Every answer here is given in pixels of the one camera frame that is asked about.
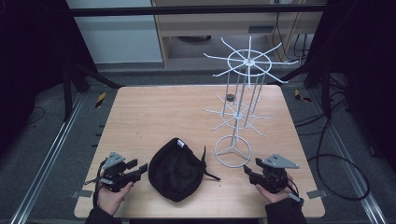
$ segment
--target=drawstring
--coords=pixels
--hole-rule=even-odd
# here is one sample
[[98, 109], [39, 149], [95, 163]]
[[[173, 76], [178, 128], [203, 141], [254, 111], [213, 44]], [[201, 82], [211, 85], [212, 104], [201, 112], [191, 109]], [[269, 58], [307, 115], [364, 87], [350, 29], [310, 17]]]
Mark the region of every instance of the drawstring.
[[205, 146], [205, 149], [204, 149], [204, 155], [202, 155], [202, 158], [201, 158], [201, 163], [202, 163], [202, 164], [204, 165], [204, 167], [205, 167], [205, 169], [204, 169], [204, 174], [205, 174], [205, 175], [208, 175], [208, 176], [210, 176], [210, 177], [212, 177], [212, 178], [215, 178], [216, 180], [220, 180], [220, 178], [218, 178], [217, 176], [212, 175], [212, 174], [210, 174], [210, 173], [207, 172], [207, 170], [206, 170], [206, 162], [205, 162], [205, 155], [206, 155], [206, 146]]

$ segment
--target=cabinet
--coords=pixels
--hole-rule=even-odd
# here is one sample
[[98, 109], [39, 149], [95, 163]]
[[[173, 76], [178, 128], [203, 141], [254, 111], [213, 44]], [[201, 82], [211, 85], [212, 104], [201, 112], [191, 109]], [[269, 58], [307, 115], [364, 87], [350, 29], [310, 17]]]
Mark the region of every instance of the cabinet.
[[[268, 5], [270, 0], [151, 0], [154, 7], [181, 6], [226, 6], [226, 5]], [[292, 4], [323, 3], [324, 0], [292, 0]], [[277, 45], [283, 40], [288, 49], [292, 37], [297, 34], [314, 34], [321, 12], [283, 12], [279, 13], [230, 13], [230, 14], [178, 14], [155, 16], [164, 64], [167, 65], [167, 55], [173, 36], [194, 35], [265, 35], [270, 43]], [[280, 35], [274, 35], [274, 27], [279, 27]], [[286, 55], [279, 52], [279, 61], [284, 61]]]

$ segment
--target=small dark object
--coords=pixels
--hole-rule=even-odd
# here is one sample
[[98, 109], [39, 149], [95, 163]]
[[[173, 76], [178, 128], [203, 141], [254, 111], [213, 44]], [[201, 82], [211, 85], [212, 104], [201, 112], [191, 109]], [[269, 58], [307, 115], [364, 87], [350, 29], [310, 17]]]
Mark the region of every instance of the small dark object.
[[226, 100], [228, 102], [233, 102], [235, 100], [235, 95], [234, 94], [227, 94]]

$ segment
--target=tripod leg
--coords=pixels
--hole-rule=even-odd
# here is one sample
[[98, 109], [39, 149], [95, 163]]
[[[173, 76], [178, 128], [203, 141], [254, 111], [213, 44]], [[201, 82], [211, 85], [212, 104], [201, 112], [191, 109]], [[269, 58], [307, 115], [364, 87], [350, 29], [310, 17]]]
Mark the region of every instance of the tripod leg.
[[64, 76], [64, 121], [67, 121], [73, 110], [72, 90], [71, 90], [70, 78], [67, 73], [67, 66], [64, 68], [63, 76]]
[[108, 87], [110, 87], [112, 89], [119, 89], [119, 88], [123, 87], [115, 82], [108, 80], [105, 77], [100, 76], [99, 74], [91, 71], [90, 69], [83, 67], [80, 64], [75, 64], [75, 67], [78, 68], [79, 70], [81, 70], [82, 72], [84, 72], [85, 74], [87, 74], [88, 76], [93, 77], [96, 80], [106, 84]]

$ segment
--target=white cabinet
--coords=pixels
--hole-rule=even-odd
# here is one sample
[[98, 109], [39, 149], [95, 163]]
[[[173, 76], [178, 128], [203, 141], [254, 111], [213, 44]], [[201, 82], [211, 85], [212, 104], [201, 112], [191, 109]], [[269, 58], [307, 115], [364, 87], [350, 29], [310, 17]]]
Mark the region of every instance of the white cabinet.
[[[151, 7], [150, 0], [67, 0], [70, 8]], [[75, 17], [96, 64], [162, 63], [154, 17]]]

